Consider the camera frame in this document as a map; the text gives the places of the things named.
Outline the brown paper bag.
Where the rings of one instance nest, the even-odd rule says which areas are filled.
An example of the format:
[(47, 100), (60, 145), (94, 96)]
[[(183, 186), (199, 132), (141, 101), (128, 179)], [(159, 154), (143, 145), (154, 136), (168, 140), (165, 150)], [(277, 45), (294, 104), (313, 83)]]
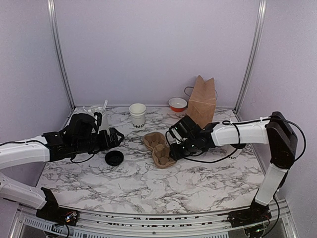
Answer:
[(213, 120), (217, 93), (214, 78), (204, 80), (197, 76), (194, 86), (186, 86), (184, 93), (189, 97), (187, 115), (201, 128)]

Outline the brown cardboard cup carrier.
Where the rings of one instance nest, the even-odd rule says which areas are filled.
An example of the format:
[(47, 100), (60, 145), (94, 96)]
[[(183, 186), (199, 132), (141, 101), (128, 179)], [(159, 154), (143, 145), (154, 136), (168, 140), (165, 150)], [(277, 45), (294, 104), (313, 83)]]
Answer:
[(160, 132), (151, 132), (143, 136), (145, 147), (151, 151), (152, 159), (156, 167), (165, 169), (176, 164), (176, 160), (170, 157), (170, 148), (165, 136)]

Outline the white paper coffee cup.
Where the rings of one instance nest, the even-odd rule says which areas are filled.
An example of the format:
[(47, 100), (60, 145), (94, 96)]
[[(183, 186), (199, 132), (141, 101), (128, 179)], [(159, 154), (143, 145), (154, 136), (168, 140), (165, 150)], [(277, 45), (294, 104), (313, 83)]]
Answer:
[(231, 147), (230, 145), (227, 145), (227, 155), (229, 155), (229, 159), (236, 159), (243, 149), (235, 149)]

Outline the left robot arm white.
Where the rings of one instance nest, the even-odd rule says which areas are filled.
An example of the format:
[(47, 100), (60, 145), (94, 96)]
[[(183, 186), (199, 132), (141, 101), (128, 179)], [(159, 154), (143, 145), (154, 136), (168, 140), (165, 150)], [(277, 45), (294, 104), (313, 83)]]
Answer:
[[(55, 162), (79, 154), (95, 154), (115, 148), (124, 135), (114, 127), (101, 130), (102, 114), (74, 114), (69, 124), (60, 131), (47, 132), (22, 141), (8, 141), (0, 145), (0, 168), (36, 162)], [(50, 189), (35, 188), (0, 175), (0, 196), (43, 210), (51, 220), (59, 220), (63, 213)]]

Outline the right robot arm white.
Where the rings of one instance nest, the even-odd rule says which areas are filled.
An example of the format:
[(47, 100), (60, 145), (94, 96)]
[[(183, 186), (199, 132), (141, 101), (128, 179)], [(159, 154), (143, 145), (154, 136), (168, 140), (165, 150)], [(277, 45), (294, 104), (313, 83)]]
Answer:
[(287, 174), (296, 161), (298, 138), (291, 128), (292, 122), (286, 120), (281, 112), (270, 116), (240, 122), (212, 122), (201, 128), (189, 116), (183, 117), (166, 132), (175, 142), (170, 144), (170, 157), (192, 161), (195, 156), (210, 148), (230, 145), (231, 157), (246, 144), (267, 144), (271, 160), (264, 180), (257, 191), (252, 206), (246, 210), (245, 217), (256, 222), (264, 215), (264, 208), (271, 202), (274, 194), (282, 187)]

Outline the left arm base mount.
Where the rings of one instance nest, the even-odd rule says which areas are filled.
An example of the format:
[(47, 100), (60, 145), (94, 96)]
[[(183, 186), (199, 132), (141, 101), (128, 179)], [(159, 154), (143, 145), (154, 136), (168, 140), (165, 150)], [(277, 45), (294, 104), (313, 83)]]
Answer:
[(37, 209), (36, 217), (58, 224), (76, 226), (79, 212), (74, 209), (60, 207), (50, 189), (42, 187), (46, 203), (41, 209)]

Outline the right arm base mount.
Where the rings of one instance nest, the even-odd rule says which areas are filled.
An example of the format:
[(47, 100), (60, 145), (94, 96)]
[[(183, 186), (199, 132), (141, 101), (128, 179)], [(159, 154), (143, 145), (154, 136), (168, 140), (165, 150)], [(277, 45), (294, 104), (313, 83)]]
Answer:
[(272, 215), (269, 210), (269, 205), (262, 205), (254, 198), (249, 208), (229, 212), (227, 221), (231, 223), (233, 228), (235, 228), (269, 221), (271, 218)]

